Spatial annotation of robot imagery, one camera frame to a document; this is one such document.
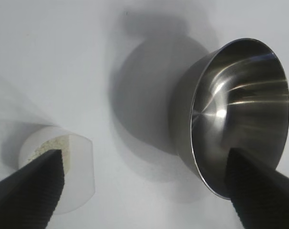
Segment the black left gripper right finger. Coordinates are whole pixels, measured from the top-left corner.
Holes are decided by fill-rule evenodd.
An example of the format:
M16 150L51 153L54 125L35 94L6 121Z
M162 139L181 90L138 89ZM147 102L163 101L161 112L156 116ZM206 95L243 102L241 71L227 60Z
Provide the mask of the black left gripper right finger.
M289 229L289 178L239 148L229 151L226 187L246 229Z

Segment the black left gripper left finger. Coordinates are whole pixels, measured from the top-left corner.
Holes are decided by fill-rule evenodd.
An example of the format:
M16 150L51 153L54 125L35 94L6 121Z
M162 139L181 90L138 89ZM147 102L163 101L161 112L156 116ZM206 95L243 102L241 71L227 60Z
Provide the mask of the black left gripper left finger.
M44 229L64 187L61 150L49 150L0 181L0 229Z

